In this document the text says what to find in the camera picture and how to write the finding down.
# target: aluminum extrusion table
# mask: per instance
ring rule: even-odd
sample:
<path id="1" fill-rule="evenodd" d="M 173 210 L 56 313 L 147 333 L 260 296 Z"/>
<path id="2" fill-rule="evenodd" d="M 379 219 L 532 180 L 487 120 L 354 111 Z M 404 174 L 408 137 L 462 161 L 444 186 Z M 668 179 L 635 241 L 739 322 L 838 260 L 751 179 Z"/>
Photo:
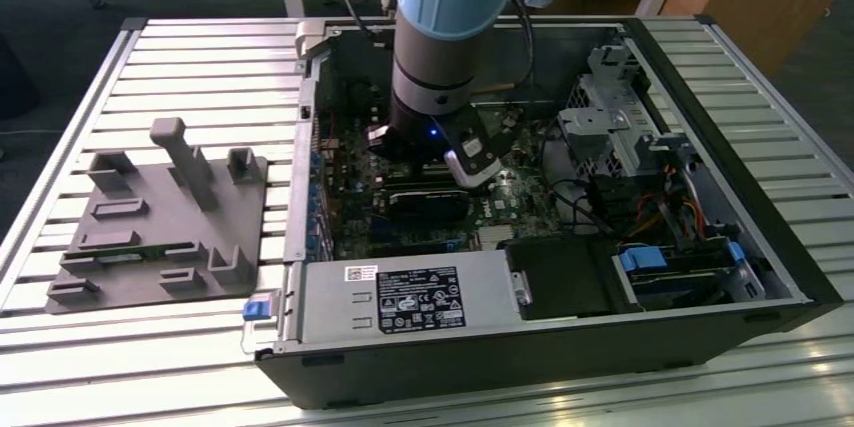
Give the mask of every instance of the aluminum extrusion table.
<path id="1" fill-rule="evenodd" d="M 251 146 L 270 159 L 257 290 L 278 288 L 283 278 L 302 82 L 294 50 L 298 20 L 128 22 L 0 247 L 0 424 L 850 422 L 851 172 L 715 26 L 690 18 L 644 22 L 849 301 L 842 308 L 699 367 L 330 411 L 294 407 L 252 365 L 247 352 L 259 345 L 244 345 L 240 299 L 45 314 L 47 288 L 92 188 L 83 171 L 93 152 L 125 149 L 135 163 L 165 161 L 148 140 L 151 120 L 160 116 L 183 117 L 187 141 L 203 146 L 208 159 L 221 158 L 233 146 Z M 666 103 L 654 100 L 675 127 Z M 275 330 L 260 327 L 252 341 L 263 344 Z"/>

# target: red wire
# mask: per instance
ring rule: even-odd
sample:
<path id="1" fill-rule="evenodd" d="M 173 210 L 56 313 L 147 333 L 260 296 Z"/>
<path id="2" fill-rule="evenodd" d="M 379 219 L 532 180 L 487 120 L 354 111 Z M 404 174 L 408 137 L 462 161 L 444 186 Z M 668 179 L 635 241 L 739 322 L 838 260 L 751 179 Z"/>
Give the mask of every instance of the red wire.
<path id="1" fill-rule="evenodd" d="M 640 220 L 643 204 L 646 204 L 646 201 L 650 200 L 654 197 L 655 197 L 655 194 L 646 194 L 643 197 L 640 197 L 640 202 L 638 202 L 638 217 L 636 217 L 635 220 L 638 220 L 638 221 Z"/>

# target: warning label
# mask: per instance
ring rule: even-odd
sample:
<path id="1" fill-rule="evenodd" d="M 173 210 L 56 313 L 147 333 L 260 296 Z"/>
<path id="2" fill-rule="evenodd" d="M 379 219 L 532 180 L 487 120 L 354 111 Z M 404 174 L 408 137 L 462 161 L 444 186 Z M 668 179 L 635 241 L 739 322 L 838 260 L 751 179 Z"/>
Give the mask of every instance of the warning label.
<path id="1" fill-rule="evenodd" d="M 376 292 L 384 334 L 466 326 L 456 267 L 378 272 Z"/>

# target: blue latch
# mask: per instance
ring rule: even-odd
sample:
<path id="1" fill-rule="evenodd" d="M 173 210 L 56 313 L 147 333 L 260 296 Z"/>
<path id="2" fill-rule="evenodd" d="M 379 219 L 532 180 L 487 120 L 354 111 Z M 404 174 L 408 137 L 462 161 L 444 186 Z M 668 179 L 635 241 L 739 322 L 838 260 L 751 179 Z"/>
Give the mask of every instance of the blue latch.
<path id="1" fill-rule="evenodd" d="M 730 242 L 726 246 L 730 249 L 730 255 L 733 256 L 733 260 L 737 264 L 747 260 L 747 256 L 745 255 L 745 251 L 742 250 L 742 246 L 738 242 Z"/>
<path id="2" fill-rule="evenodd" d="M 251 300 L 243 306 L 243 320 L 267 320 L 272 317 L 272 300 Z"/>
<path id="3" fill-rule="evenodd" d="M 667 267 L 664 254 L 658 247 L 631 247 L 619 254 L 623 270 L 632 272 L 636 269 L 662 269 Z"/>

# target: metal bracket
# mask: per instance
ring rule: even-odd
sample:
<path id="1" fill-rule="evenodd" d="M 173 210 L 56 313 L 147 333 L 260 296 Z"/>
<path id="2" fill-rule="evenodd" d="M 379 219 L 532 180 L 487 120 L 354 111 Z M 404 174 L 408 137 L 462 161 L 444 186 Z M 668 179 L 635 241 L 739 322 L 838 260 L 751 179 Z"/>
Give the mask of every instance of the metal bracket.
<path id="1" fill-rule="evenodd" d="M 340 30 L 327 33 L 326 21 L 320 19 L 303 20 L 296 24 L 296 36 L 294 45 L 296 46 L 296 57 L 300 60 L 311 59 L 327 49 L 326 41 L 330 37 L 338 37 Z"/>

